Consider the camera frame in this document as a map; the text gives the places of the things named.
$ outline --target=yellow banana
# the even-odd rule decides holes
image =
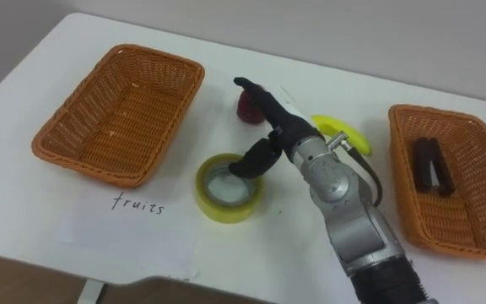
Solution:
[[[340,131],[344,131],[348,135],[348,141],[352,144],[362,155],[372,154],[370,143],[358,130],[350,127],[346,122],[341,122],[338,119],[326,115],[311,115],[312,121],[315,123],[318,130],[327,136],[335,136]]]

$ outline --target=yellow tape roll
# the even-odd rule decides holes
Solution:
[[[195,181],[198,207],[211,220],[226,224],[241,222],[251,216],[262,201],[265,185],[261,176],[252,180],[254,183],[254,190],[250,197],[245,199],[243,204],[237,206],[225,206],[216,203],[213,198],[209,196],[208,191],[205,188],[205,180],[208,173],[215,166],[229,164],[240,159],[241,155],[235,154],[215,155],[206,160],[200,166],[200,169],[198,169]]]

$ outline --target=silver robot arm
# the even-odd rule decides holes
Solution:
[[[429,300],[391,227],[372,204],[369,184],[333,152],[352,149],[344,133],[326,143],[310,136],[290,159],[310,185],[310,196],[346,275],[364,304],[437,304]]]
[[[329,241],[358,299],[364,304],[436,304],[428,299],[391,227],[371,202],[369,184],[333,152],[342,146],[379,184],[346,135],[340,133],[326,143],[317,129],[287,112],[261,86],[245,78],[235,78],[234,83],[251,95],[273,131],[230,164],[230,172],[256,178],[284,152],[310,185],[312,201],[324,216]]]

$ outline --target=basket rim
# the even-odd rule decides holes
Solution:
[[[159,157],[159,151],[161,149],[168,149],[168,147],[163,147],[163,144],[157,145],[154,149],[152,149],[151,154],[147,161],[143,163],[142,168],[137,170],[135,173],[125,173],[120,171],[108,171],[104,169],[100,169],[96,166],[92,166],[89,163],[76,160],[70,157],[62,156],[58,153],[54,153],[51,150],[45,148],[42,145],[42,141],[46,138],[46,135],[50,133],[53,128],[57,125],[58,122],[65,116],[67,113],[66,109],[70,106],[79,102],[79,97],[91,86],[95,84],[95,81],[102,75],[105,68],[110,66],[111,60],[118,54],[121,50],[139,50],[152,53],[156,56],[162,56],[169,58],[171,61],[183,62],[190,66],[193,66],[197,69],[196,74],[194,75],[193,86],[186,92],[183,97],[184,102],[179,105],[177,111],[186,111],[189,105],[192,103],[192,100],[196,96],[199,88],[202,84],[202,81],[205,77],[205,68],[199,62],[195,62],[191,59],[187,59],[184,57],[180,57],[177,55],[169,54],[167,52],[162,52],[159,50],[155,50],[146,46],[139,46],[136,44],[119,44],[113,46],[101,59],[98,61],[94,68],[89,71],[89,73],[82,79],[79,85],[74,89],[74,91],[65,99],[65,101],[57,108],[56,112],[43,124],[40,128],[38,133],[34,136],[31,142],[31,149],[35,156],[39,157],[42,160],[50,162],[55,165],[63,166],[68,169],[72,169],[88,176],[98,177],[99,175],[102,176],[110,176],[112,179],[120,180],[119,182],[111,182],[120,184],[122,186],[139,186],[136,183],[141,182],[145,178],[147,178],[152,172],[150,169],[154,165],[155,160]],[[177,123],[172,128],[177,128],[181,124],[181,122]],[[164,143],[172,131],[172,128],[166,128],[162,135],[160,136],[160,142]]]
[[[422,113],[432,113],[434,115],[440,115],[443,117],[456,117],[456,118],[461,118],[461,119],[467,119],[473,121],[475,124],[478,125],[478,127],[482,128],[482,130],[485,133],[485,138],[486,138],[486,123],[481,120],[478,117],[475,117],[474,115],[466,114],[466,113],[460,113],[456,111],[447,111],[447,110],[441,110],[437,109],[434,107],[428,107],[428,106],[415,106],[415,105],[408,105],[408,104],[401,104],[401,105],[394,105],[389,109],[388,116],[390,120],[390,128],[393,129],[392,131],[396,134],[396,138],[391,137],[392,140],[397,140],[399,142],[404,142],[404,139],[400,138],[398,136],[401,133],[400,130],[400,125],[398,121],[398,117],[400,112],[402,111],[412,111],[412,112],[422,112]],[[412,175],[412,167],[409,164],[408,161],[408,152],[403,144],[399,145],[399,148],[397,151],[401,155],[401,161],[403,163],[402,166],[402,171],[404,172],[405,175],[411,176]],[[412,206],[411,208],[405,208],[401,207],[401,204],[407,204],[408,202],[397,202],[397,207],[398,208],[404,208],[405,210],[408,211],[409,214],[413,218],[419,218],[419,215],[421,214],[421,208],[420,208],[420,203],[419,200],[417,199],[417,196],[415,195],[416,190],[415,186],[413,185],[412,182],[408,182],[409,186],[409,196],[411,198],[411,203]],[[486,258],[486,248],[481,248],[481,247],[469,247],[469,246],[463,246],[463,245],[458,245],[454,243],[449,243],[449,242],[443,242],[440,240],[437,240],[432,236],[432,234],[429,233],[428,228],[426,227],[426,224],[424,221],[421,220],[402,220],[402,225],[409,224],[412,229],[409,229],[413,233],[416,234],[416,236],[413,235],[413,233],[410,233],[410,236],[406,236],[407,239],[411,242],[422,242],[426,247],[429,249],[432,249],[436,252],[442,252],[442,253],[449,253],[449,254],[454,254],[454,255],[462,255],[464,257],[470,257],[470,258]]]

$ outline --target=white wall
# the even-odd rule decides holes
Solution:
[[[74,11],[486,99],[481,0],[0,0],[0,80]]]

